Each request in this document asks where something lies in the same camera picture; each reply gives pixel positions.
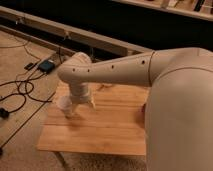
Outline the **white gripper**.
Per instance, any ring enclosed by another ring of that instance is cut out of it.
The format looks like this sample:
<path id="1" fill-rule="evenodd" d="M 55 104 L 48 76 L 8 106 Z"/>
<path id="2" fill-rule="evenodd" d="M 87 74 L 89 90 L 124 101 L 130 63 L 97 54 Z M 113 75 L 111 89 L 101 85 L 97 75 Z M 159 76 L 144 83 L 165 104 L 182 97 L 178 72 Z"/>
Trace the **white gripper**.
<path id="1" fill-rule="evenodd" d="M 76 109 L 76 104 L 74 103 L 86 103 L 88 102 L 88 106 L 92 109 L 96 109 L 96 105 L 94 101 L 91 100 L 91 92 L 89 89 L 89 85 L 87 83 L 81 84 L 70 84 L 70 98 L 73 103 L 70 104 L 66 111 L 66 117 L 70 118 Z"/>

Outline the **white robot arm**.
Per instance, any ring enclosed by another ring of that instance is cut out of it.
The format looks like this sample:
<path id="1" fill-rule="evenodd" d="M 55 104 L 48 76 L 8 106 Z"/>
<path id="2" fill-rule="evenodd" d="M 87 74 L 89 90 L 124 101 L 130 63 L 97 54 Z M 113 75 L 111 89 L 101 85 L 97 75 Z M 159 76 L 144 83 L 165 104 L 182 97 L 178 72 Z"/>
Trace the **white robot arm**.
<path id="1" fill-rule="evenodd" d="M 58 69 L 73 104 L 90 83 L 145 86 L 147 171 L 213 171 L 213 52 L 158 50 L 94 63 L 80 52 Z"/>

